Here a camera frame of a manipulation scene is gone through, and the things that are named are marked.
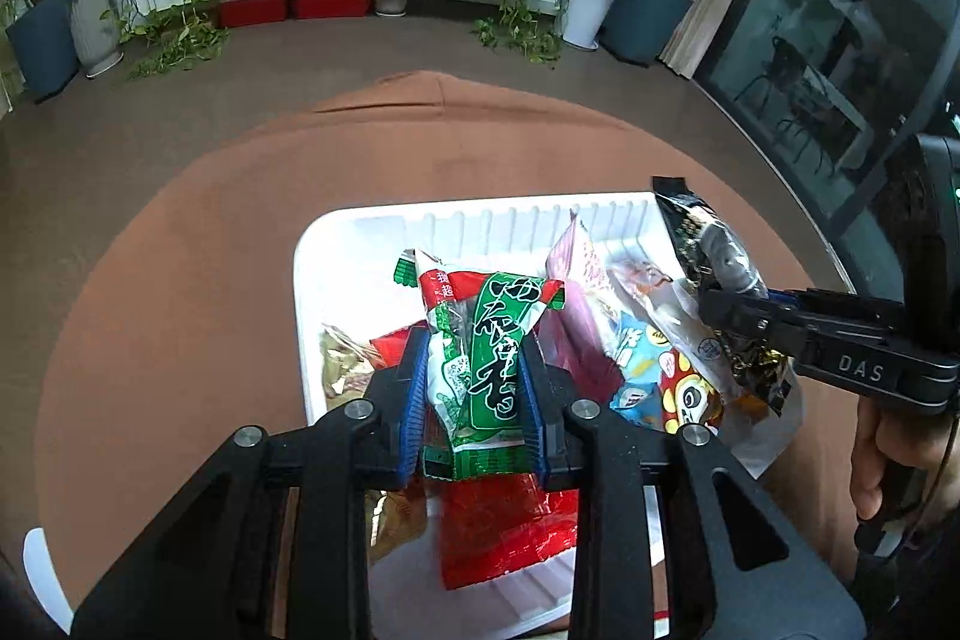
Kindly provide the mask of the person's right hand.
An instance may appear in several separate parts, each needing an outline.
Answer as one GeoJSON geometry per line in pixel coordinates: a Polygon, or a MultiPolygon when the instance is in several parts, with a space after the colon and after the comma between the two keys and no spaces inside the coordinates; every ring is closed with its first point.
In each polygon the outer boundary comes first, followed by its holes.
{"type": "Polygon", "coordinates": [[[949,443],[951,430],[950,416],[908,416],[861,398],[851,452],[850,494],[857,516],[871,520],[882,507],[880,482],[890,463],[928,473],[928,491],[934,495],[921,520],[923,528],[957,509],[958,440],[949,443]]]}

